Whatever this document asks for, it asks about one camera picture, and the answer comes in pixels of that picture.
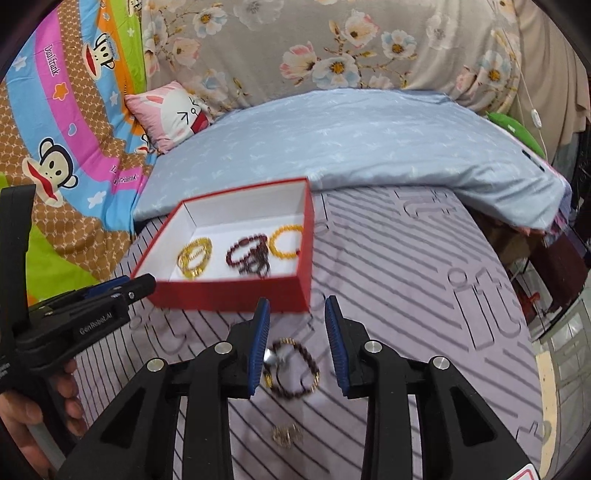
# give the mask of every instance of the red box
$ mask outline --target red box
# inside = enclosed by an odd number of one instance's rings
[[[226,263],[227,251],[245,236],[272,233],[283,225],[303,232],[278,237],[280,251],[300,249],[293,260],[269,252],[265,278],[240,275]],[[307,179],[283,180],[225,190],[182,201],[170,214],[132,273],[156,278],[149,297],[160,308],[253,312],[259,297],[275,312],[306,312],[310,305],[314,207]],[[199,237],[212,241],[212,256],[200,277],[185,278],[177,266],[179,252]],[[234,258],[241,256],[236,252]]]

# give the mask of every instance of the colorful blanket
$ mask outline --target colorful blanket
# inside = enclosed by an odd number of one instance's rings
[[[0,85],[0,188],[37,188],[31,301],[107,279],[130,245],[156,159],[123,102],[145,91],[138,9],[135,0],[64,0]]]

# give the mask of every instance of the gray striped fabric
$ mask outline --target gray striped fabric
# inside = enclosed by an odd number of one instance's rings
[[[261,386],[250,401],[230,402],[235,477],[360,478],[367,402],[349,401],[337,387],[323,325],[323,302],[330,294],[337,295],[346,317],[363,322],[371,337],[402,356],[450,358],[539,466],[541,394],[528,330],[495,253],[456,196],[428,187],[345,189],[315,195],[314,208],[310,313],[273,314],[269,342],[289,336],[304,343],[318,359],[320,388],[288,402]],[[116,275],[131,272],[162,220],[147,225]],[[134,305],[131,314],[129,325],[78,357],[77,380],[90,423],[149,359],[191,359],[224,339],[233,323],[250,318],[163,312],[147,301]],[[296,360],[290,367],[296,377],[304,371]],[[412,397],[409,405],[414,477],[421,478]],[[177,426],[179,479],[185,406]],[[294,423],[302,442],[291,449],[276,445],[273,426]]]

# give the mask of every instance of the floral fabric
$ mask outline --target floral fabric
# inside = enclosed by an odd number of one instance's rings
[[[506,112],[519,86],[513,0],[147,0],[148,88],[216,118],[315,89],[430,89]]]

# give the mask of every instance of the pink pillow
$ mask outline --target pink pillow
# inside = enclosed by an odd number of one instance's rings
[[[210,123],[207,107],[179,82],[125,95],[125,103],[162,153],[168,153]]]

